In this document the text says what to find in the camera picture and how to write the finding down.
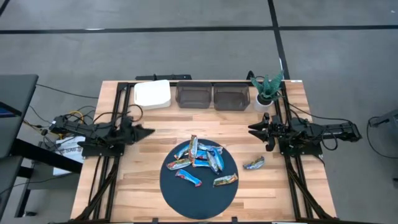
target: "green plant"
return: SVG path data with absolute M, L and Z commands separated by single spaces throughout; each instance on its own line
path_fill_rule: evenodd
M 283 71 L 275 76 L 271 81 L 268 79 L 268 75 L 264 77 L 264 81 L 259 83 L 255 78 L 251 78 L 251 83 L 253 83 L 254 87 L 259 91 L 259 96 L 263 100 L 276 100 L 280 96 L 277 95 L 278 90 L 280 90 L 279 85 L 283 79 Z

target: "transparent container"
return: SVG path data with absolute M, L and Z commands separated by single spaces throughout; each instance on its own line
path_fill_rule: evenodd
M 209 108 L 211 102 L 210 82 L 178 82 L 175 100 L 181 108 Z
M 217 83 L 213 94 L 219 111 L 244 111 L 250 104 L 249 86 L 244 83 Z

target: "yellow cable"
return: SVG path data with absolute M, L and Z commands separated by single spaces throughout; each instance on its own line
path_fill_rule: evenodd
M 80 122 L 83 124 L 84 120 L 85 120 L 85 117 L 83 116 L 83 114 L 80 111 L 71 111 L 71 112 L 69 112 L 69 114 L 75 114 L 75 113 L 78 113 L 80 115 Z

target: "round black plate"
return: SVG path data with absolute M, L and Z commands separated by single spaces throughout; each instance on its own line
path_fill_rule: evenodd
M 199 139 L 199 142 L 209 146 L 220 146 L 219 144 L 206 139 Z M 238 180 L 232 184 L 213 187 L 216 178 L 236 173 L 238 168 L 231 154 L 223 149 L 224 171 L 216 175 L 209 167 L 188 166 L 182 168 L 192 176 L 201 180 L 202 185 L 195 185 L 180 177 L 176 177 L 178 170 L 169 170 L 166 165 L 175 161 L 174 155 L 189 144 L 185 141 L 175 147 L 167 155 L 160 170 L 160 189 L 165 201 L 179 214 L 194 219 L 206 219 L 214 217 L 223 212 L 235 198 L 238 190 Z

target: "black desk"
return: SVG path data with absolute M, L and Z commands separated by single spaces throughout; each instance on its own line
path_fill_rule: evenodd
M 43 162 L 52 167 L 79 174 L 82 164 L 54 152 L 17 139 L 19 128 L 33 97 L 37 75 L 0 75 L 0 101 L 21 111 L 22 116 L 0 118 L 0 192 L 14 185 L 17 176 L 30 179 L 34 170 L 22 167 L 23 158 Z M 9 189 L 0 195 L 0 220 L 11 194 Z M 29 197 L 26 187 L 17 208 L 16 217 L 21 217 Z

